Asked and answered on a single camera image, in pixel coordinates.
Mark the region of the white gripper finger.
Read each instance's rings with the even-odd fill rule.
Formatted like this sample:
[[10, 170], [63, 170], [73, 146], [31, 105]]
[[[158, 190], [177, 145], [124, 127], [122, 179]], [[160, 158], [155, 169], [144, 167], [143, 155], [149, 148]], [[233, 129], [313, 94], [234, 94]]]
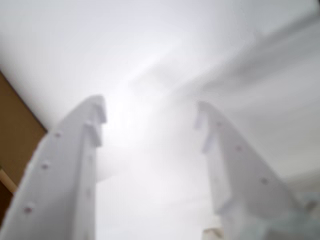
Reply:
[[93, 240], [105, 99], [86, 98], [39, 142], [5, 213], [3, 240]]
[[197, 107], [208, 122], [204, 152], [225, 237], [308, 240], [306, 212], [288, 186], [212, 104], [200, 101]]

